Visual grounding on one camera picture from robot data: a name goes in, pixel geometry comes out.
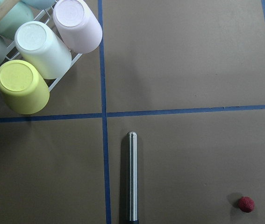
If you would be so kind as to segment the steel muddler black tip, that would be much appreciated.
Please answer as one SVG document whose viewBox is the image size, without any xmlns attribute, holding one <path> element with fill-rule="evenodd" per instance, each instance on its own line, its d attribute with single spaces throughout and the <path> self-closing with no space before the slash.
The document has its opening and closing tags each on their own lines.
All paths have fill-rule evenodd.
<svg viewBox="0 0 265 224">
<path fill-rule="evenodd" d="M 130 131 L 121 144 L 120 221 L 139 223 L 137 133 Z"/>
</svg>

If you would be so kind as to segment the red strawberry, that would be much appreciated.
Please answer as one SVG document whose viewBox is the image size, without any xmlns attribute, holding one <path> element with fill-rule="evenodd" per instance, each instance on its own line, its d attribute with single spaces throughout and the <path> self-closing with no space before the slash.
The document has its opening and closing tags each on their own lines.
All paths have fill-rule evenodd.
<svg viewBox="0 0 265 224">
<path fill-rule="evenodd" d="M 237 205 L 239 209 L 245 213 L 250 213 L 255 208 L 255 202 L 248 196 L 241 197 Z"/>
</svg>

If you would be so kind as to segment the pink upturned cup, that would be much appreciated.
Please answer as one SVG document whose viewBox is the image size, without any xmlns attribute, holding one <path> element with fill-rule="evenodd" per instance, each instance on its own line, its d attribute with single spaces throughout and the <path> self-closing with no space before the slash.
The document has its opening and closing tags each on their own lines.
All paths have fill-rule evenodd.
<svg viewBox="0 0 265 224">
<path fill-rule="evenodd" d="M 70 50 L 86 54 L 100 45 L 101 25 L 85 1 L 58 1 L 53 9 L 53 20 Z"/>
</svg>

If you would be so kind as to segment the yellow-green upturned cup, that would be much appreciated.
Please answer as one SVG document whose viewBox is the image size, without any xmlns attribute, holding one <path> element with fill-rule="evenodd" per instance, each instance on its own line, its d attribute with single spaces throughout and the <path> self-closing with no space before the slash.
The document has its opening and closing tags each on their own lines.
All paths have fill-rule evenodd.
<svg viewBox="0 0 265 224">
<path fill-rule="evenodd" d="M 39 112 L 50 99 L 46 82 L 24 60 L 12 60 L 0 66 L 0 93 L 11 110 L 25 115 Z"/>
</svg>

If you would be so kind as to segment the white upturned cup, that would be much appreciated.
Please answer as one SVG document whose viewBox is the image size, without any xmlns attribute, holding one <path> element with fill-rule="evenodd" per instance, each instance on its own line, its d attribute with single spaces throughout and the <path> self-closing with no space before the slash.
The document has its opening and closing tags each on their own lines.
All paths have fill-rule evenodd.
<svg viewBox="0 0 265 224">
<path fill-rule="evenodd" d="M 32 64 L 44 79 L 61 78 L 71 67 L 70 50 L 42 22 L 22 24 L 15 33 L 14 41 L 24 60 Z"/>
</svg>

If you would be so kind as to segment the blue upturned cup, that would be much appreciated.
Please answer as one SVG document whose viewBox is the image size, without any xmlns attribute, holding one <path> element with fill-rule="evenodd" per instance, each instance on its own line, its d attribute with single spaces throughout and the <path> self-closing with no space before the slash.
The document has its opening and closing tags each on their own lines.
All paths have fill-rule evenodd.
<svg viewBox="0 0 265 224">
<path fill-rule="evenodd" d="M 21 2 L 24 2 L 33 8 L 43 10 L 54 5 L 56 1 L 55 0 L 21 0 Z"/>
</svg>

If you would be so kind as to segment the mint green upturned cup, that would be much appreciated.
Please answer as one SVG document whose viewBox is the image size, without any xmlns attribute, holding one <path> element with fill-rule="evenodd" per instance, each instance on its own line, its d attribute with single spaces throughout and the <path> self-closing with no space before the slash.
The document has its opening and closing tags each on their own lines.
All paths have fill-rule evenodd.
<svg viewBox="0 0 265 224">
<path fill-rule="evenodd" d="M 13 40 L 17 29 L 24 23 L 33 21 L 34 15 L 30 7 L 19 1 L 9 12 L 0 20 L 0 35 Z"/>
</svg>

